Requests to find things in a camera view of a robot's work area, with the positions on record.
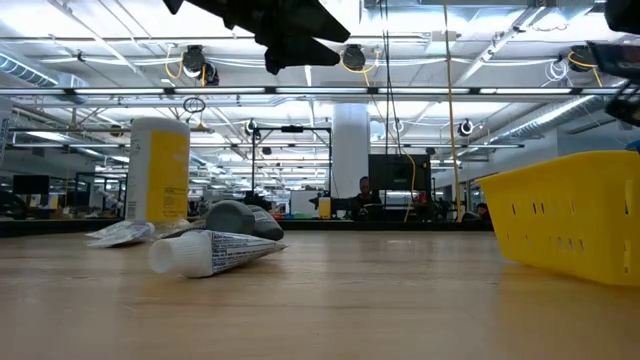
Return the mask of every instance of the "yellow label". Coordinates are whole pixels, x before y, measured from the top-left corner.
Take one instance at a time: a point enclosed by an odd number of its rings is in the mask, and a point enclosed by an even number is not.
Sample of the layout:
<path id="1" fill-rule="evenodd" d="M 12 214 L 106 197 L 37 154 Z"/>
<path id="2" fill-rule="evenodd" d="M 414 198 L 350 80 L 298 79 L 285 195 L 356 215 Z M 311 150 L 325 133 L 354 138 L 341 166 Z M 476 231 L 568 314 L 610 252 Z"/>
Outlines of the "yellow label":
<path id="1" fill-rule="evenodd" d="M 152 132 L 147 221 L 186 219 L 188 188 L 189 139 L 185 135 Z"/>

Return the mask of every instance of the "ceiling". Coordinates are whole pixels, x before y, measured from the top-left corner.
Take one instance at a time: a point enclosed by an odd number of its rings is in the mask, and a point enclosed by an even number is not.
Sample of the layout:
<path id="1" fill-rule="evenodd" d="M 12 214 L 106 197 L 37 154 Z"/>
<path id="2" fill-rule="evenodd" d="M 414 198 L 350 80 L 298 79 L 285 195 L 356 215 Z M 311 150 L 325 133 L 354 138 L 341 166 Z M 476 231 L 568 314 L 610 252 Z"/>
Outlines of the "ceiling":
<path id="1" fill-rule="evenodd" d="M 425 1 L 389 1 L 390 16 L 384 22 L 375 1 L 325 0 L 322 1 L 325 7 L 352 32 L 348 43 L 361 45 L 371 67 L 367 78 L 348 72 L 341 65 L 287 68 L 273 76 L 264 70 L 265 48 L 257 45 L 250 33 L 239 28 L 228 30 L 219 18 L 188 3 L 172 16 L 160 0 L 72 0 L 66 1 L 72 11 L 69 16 L 52 2 L 55 0 L 2 1 L 0 53 L 20 57 L 25 64 L 44 74 L 73 74 L 91 88 L 199 86 L 197 81 L 185 75 L 174 79 L 165 69 L 166 65 L 171 74 L 178 73 L 179 54 L 187 45 L 193 44 L 204 46 L 204 53 L 218 70 L 223 87 L 364 87 L 367 82 L 371 86 L 385 87 L 387 71 L 390 71 L 394 87 L 445 87 L 448 85 L 447 38 L 452 59 L 451 79 L 456 87 L 596 87 L 598 84 L 591 72 L 573 72 L 566 66 L 566 60 L 555 63 L 558 56 L 566 57 L 571 46 L 583 45 L 586 40 L 636 41 L 610 31 L 595 1 L 559 1 L 563 6 L 527 9 L 526 0 L 452 0 L 449 1 L 449 32 L 445 32 L 442 7 L 423 5 L 427 3 Z M 382 56 L 381 33 L 385 23 L 390 34 L 389 66 Z M 522 25 L 519 31 L 513 31 L 514 24 Z M 344 44 L 325 44 L 338 52 L 345 48 Z M 604 75 L 602 80 L 605 86 L 613 81 Z M 33 85 L 0 73 L 0 86 L 24 88 Z M 103 95 L 89 97 L 84 104 L 54 97 L 14 96 L 11 99 L 20 104 L 25 127 L 65 127 L 75 117 L 76 121 L 83 120 L 85 129 L 96 129 L 114 124 L 127 127 L 131 119 L 143 116 L 175 118 L 176 111 L 178 115 L 183 112 L 181 104 L 186 98 Z M 201 122 L 218 135 L 194 133 L 194 144 L 241 143 L 246 140 L 243 128 L 249 119 L 263 126 L 330 127 L 336 101 L 367 103 L 372 121 L 385 120 L 380 118 L 371 97 L 367 96 L 202 98 L 207 102 L 207 109 L 201 116 L 194 116 L 190 124 L 196 127 Z M 385 114 L 384 98 L 377 99 L 380 112 Z M 395 105 L 401 123 L 401 141 L 448 144 L 450 114 L 446 100 L 446 96 L 399 96 Z M 472 121 L 477 125 L 475 131 L 479 138 L 485 132 L 504 131 L 512 122 L 545 104 L 566 100 L 566 96 L 551 95 L 460 96 L 452 106 L 453 120 L 456 124 L 465 119 Z M 187 117 L 188 114 L 183 114 L 181 119 Z M 119 138 L 105 133 L 80 133 L 71 137 L 75 141 L 84 137 L 82 141 L 99 143 L 128 141 L 126 134 Z M 49 141 L 26 134 L 20 139 L 23 142 Z M 274 149 L 270 158 L 322 159 L 328 156 L 326 147 L 322 147 L 317 136 L 311 133 L 274 134 L 269 141 L 318 143 L 316 148 L 309 149 Z M 99 153 L 114 155 L 115 151 L 101 150 Z M 124 152 L 117 155 L 126 156 L 126 149 L 117 151 Z M 372 152 L 376 151 L 384 149 L 372 148 Z M 248 166 L 243 160 L 247 150 L 196 148 L 192 152 L 203 163 Z M 450 153 L 441 150 L 437 156 L 445 160 Z M 102 161 L 100 156 L 96 156 L 96 161 Z M 324 169 L 313 173 L 319 179 L 325 176 Z"/>

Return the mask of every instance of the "black monitor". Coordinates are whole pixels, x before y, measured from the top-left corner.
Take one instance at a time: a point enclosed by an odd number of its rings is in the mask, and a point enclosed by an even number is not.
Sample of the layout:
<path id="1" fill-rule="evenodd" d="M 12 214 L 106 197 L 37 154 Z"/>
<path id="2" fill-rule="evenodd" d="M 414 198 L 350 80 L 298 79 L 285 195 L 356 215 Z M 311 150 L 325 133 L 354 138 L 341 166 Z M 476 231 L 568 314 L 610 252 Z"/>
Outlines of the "black monitor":
<path id="1" fill-rule="evenodd" d="M 38 195 L 49 193 L 48 175 L 13 175 L 13 193 Z"/>
<path id="2" fill-rule="evenodd" d="M 431 157 L 411 155 L 416 163 L 417 191 L 431 191 Z M 410 191 L 413 164 L 406 155 L 369 155 L 369 186 L 371 190 Z"/>

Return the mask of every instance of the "white bottle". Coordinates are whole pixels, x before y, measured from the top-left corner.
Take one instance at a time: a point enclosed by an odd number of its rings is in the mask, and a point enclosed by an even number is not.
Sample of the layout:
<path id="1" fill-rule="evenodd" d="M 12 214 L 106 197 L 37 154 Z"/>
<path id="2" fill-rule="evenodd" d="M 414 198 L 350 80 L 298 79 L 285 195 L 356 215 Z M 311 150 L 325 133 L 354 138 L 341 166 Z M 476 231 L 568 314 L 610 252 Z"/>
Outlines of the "white bottle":
<path id="1" fill-rule="evenodd" d="M 284 249 L 286 245 L 255 236 L 210 230 L 158 240 L 149 248 L 149 265 L 159 274 L 207 277 Z"/>
<path id="2" fill-rule="evenodd" d="M 189 126 L 141 118 L 131 126 L 126 219 L 153 223 L 187 218 Z"/>

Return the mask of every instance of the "yellow plastic basket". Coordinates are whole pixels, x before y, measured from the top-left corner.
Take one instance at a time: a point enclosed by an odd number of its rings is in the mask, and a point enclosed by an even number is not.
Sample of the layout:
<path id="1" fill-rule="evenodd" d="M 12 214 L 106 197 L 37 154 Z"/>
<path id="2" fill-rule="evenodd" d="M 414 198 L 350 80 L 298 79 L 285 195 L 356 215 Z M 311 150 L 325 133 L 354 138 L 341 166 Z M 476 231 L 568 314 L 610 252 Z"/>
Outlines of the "yellow plastic basket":
<path id="1" fill-rule="evenodd" d="M 479 182 L 506 258 L 640 286 L 640 154 L 585 152 Z"/>

